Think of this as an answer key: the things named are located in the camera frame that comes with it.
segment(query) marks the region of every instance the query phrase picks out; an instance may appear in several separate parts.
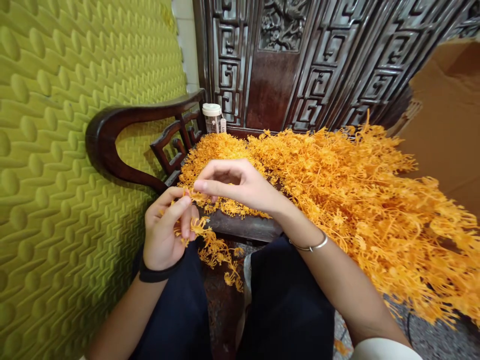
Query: lap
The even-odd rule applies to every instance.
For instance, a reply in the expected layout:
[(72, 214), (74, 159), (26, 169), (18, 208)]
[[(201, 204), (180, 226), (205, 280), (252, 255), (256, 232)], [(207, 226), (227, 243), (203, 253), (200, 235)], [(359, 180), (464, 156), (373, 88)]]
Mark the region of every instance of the lap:
[[(131, 359), (211, 359), (208, 302), (195, 241), (168, 280)], [(138, 272), (142, 249), (135, 259)], [(238, 359), (332, 358), (335, 310), (281, 236), (251, 256), (252, 303)]]

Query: brown cardboard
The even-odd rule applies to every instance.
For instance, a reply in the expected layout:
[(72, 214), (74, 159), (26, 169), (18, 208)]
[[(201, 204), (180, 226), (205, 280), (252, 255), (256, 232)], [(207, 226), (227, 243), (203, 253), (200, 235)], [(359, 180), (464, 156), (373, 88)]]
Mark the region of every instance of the brown cardboard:
[(418, 161), (408, 176), (438, 179), (480, 219), (480, 43), (439, 45), (410, 86), (421, 109), (398, 132), (400, 150)]

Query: black wristband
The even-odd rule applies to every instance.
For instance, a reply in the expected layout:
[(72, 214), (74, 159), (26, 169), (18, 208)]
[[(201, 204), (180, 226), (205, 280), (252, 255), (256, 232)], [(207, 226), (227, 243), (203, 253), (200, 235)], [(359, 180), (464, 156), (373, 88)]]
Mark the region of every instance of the black wristband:
[(173, 266), (160, 271), (150, 270), (145, 265), (144, 257), (142, 256), (140, 262), (140, 281), (142, 283), (160, 283), (164, 280), (167, 280), (179, 268), (180, 263), (185, 258), (185, 253), (186, 252), (183, 253), (180, 260), (178, 260)]

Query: dark wooden armrest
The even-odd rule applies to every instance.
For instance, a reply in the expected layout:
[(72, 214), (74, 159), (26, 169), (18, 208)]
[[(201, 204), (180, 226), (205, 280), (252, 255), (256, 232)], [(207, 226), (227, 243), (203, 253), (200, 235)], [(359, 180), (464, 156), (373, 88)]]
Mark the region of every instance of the dark wooden armrest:
[[(202, 108), (204, 99), (205, 90), (200, 89), (192, 94), (159, 104), (116, 106), (102, 110), (92, 119), (86, 130), (86, 150), (90, 161), (101, 174), (107, 173), (129, 183), (145, 185), (158, 194), (162, 194), (169, 186), (177, 182), (182, 161), (188, 151), (200, 141), (203, 134), (207, 133), (205, 118), (200, 110), (184, 114), (197, 104)], [(175, 121), (165, 129), (162, 136), (150, 145), (167, 175), (165, 182), (127, 165), (120, 159), (115, 140), (123, 129), (136, 123), (147, 123), (172, 117), (175, 117)], [(191, 126), (186, 128), (192, 119), (197, 120), (197, 132)], [(177, 149), (178, 154), (169, 161), (164, 147), (170, 143), (177, 132), (180, 133), (181, 140), (174, 139), (173, 147)]]

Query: small glass jar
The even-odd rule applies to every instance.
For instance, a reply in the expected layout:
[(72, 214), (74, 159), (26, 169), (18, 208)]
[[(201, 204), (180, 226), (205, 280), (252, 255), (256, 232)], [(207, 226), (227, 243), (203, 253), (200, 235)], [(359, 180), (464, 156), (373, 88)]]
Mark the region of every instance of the small glass jar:
[(222, 118), (222, 107), (218, 104), (204, 103), (201, 111), (205, 116), (206, 132), (219, 133), (220, 119)]

